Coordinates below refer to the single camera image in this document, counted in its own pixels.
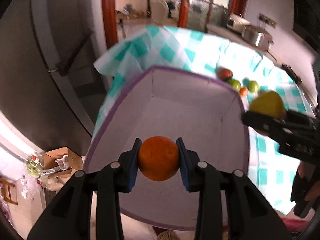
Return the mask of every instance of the purple edge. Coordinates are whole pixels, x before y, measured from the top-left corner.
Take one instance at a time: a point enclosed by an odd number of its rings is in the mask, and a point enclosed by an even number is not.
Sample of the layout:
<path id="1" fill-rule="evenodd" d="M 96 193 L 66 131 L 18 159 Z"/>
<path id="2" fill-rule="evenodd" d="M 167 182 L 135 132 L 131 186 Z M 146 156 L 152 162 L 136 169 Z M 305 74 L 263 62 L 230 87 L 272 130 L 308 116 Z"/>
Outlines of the purple edge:
<path id="1" fill-rule="evenodd" d="M 240 95 L 238 92 L 236 92 L 231 86 L 227 85 L 225 82 L 222 82 L 218 79 L 213 79 L 210 77 L 206 77 L 206 76 L 202 76 L 193 72 L 189 72 L 189 71 L 185 71 L 182 69 L 177 69 L 177 68 L 173 68 L 173 67 L 167 67 L 167 66 L 152 66 L 150 68 L 148 68 L 145 72 L 143 72 L 141 75 L 139 75 L 135 80 L 133 80 L 132 82 L 130 82 L 127 86 L 125 86 L 123 88 L 123 90 L 120 92 L 119 97 L 116 99 L 114 105 L 112 106 L 109 114 L 107 115 L 107 117 L 105 118 L 105 120 L 103 121 L 101 127 L 99 128 L 96 136 L 94 137 L 92 143 L 90 144 L 90 147 L 88 149 L 88 152 L 86 154 L 86 158 L 84 160 L 84 165 L 83 165 L 83 170 L 85 171 L 86 169 L 88 169 L 90 160 L 93 156 L 93 153 L 95 151 L 95 149 L 97 148 L 97 145 L 102 137 L 102 135 L 104 134 L 105 130 L 107 129 L 109 123 L 111 122 L 115 112 L 117 111 L 118 107 L 121 105 L 122 101 L 126 98 L 126 96 L 128 95 L 128 93 L 146 76 L 148 75 L 150 72 L 157 70 L 157 69 L 162 69 L 162 70 L 168 70 L 171 72 L 177 72 L 177 73 L 184 73 L 184 74 L 188 74 L 189 76 L 194 76 L 196 78 L 199 79 L 203 79 L 203 80 L 207 80 L 209 82 L 218 84 L 228 90 L 230 90 L 232 93 L 235 94 L 236 98 L 238 99 L 239 103 L 240 103 L 240 111 L 241 114 L 244 113 L 244 107 L 243 107 L 243 103 L 242 100 L 240 98 Z M 245 174 L 248 174 L 248 169 L 249 169 L 249 154 L 250 154 L 250 141 L 249 141 L 249 130 L 248 127 L 244 125 L 244 140 L 246 143 L 246 149 L 245 149 L 245 153 L 244 156 L 248 156 L 248 161 L 246 162 L 247 164 L 245 164 L 243 171 Z M 154 221 L 142 218 L 140 216 L 137 216 L 135 214 L 132 214 L 130 212 L 128 212 L 125 209 L 120 208 L 121 213 L 123 213 L 124 215 L 131 217 L 135 220 L 141 221 L 143 223 L 152 225 L 152 226 L 156 226 L 159 228 L 166 228 L 166 229 L 171 229 L 171 230 L 181 230 L 181 231 L 194 231 L 196 229 L 196 227 L 181 227 L 181 226 L 173 226 L 173 225 L 167 225 L 167 224 L 161 224 L 161 223 L 155 223 Z"/>

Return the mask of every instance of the green fruit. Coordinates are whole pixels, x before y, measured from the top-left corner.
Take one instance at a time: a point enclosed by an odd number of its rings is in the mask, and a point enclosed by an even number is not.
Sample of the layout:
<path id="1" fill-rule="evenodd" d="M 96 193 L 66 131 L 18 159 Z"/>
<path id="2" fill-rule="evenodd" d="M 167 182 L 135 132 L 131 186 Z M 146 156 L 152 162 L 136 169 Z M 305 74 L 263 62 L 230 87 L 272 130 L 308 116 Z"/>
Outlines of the green fruit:
<path id="1" fill-rule="evenodd" d="M 250 91 L 251 93 L 256 93 L 256 92 L 259 91 L 259 85 L 258 85 L 258 83 L 257 83 L 256 81 L 251 80 L 251 81 L 249 82 L 248 89 L 249 89 L 249 91 Z"/>
<path id="2" fill-rule="evenodd" d="M 240 89 L 241 89 L 241 83 L 239 82 L 239 80 L 230 79 L 230 80 L 228 80 L 228 83 L 229 83 L 235 90 L 237 90 L 238 92 L 240 91 Z"/>

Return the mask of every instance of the finger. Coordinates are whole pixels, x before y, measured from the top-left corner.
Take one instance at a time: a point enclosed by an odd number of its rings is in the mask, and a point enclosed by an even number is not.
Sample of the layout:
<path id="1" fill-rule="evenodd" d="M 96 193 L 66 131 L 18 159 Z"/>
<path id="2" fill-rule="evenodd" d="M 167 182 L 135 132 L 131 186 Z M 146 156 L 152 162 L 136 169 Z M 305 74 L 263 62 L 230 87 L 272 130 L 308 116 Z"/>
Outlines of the finger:
<path id="1" fill-rule="evenodd" d="M 320 196 L 320 180 L 318 180 L 315 184 L 313 184 L 313 186 L 307 193 L 305 200 L 306 201 L 315 200 L 319 196 Z"/>
<path id="2" fill-rule="evenodd" d="M 304 178 L 306 175 L 306 167 L 303 162 L 300 162 L 300 164 L 298 166 L 298 174 L 301 179 Z"/>

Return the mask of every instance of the power outlet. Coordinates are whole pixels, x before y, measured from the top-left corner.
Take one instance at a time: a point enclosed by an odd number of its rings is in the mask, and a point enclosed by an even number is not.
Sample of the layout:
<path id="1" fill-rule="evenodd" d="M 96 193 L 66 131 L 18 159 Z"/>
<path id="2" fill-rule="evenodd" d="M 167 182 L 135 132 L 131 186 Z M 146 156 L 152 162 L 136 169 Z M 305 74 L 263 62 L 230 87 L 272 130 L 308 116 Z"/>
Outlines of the power outlet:
<path id="1" fill-rule="evenodd" d="M 273 27 L 273 28 L 276 28 L 276 26 L 277 26 L 277 22 L 276 22 L 276 21 L 270 19 L 268 16 L 265 16 L 265 15 L 263 15 L 263 14 L 259 14 L 258 19 L 259 19 L 260 21 L 262 21 L 262 22 L 270 25 L 270 26 Z"/>

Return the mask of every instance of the green and white checkered tablecloth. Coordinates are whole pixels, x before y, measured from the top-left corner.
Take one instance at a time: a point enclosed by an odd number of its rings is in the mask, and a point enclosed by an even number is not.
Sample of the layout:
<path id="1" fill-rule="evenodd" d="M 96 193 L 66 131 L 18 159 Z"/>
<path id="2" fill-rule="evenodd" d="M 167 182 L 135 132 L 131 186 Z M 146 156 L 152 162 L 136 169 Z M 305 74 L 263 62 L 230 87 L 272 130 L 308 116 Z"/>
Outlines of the green and white checkered tablecloth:
<path id="1" fill-rule="evenodd" d="M 100 108 L 94 134 L 122 88 L 153 65 L 172 66 L 212 78 L 216 77 L 217 67 L 226 67 L 242 84 L 246 79 L 256 80 L 261 89 L 276 91 L 287 109 L 313 115 L 301 91 L 286 72 L 276 68 L 258 52 L 201 32 L 147 26 L 113 46 L 94 63 L 101 74 L 115 77 Z M 245 109 L 255 96 L 249 94 L 243 98 Z M 251 128 L 249 132 L 248 176 L 275 209 L 288 213 L 294 206 L 290 195 L 299 160 L 279 154 L 277 143 L 270 138 L 257 134 Z"/>

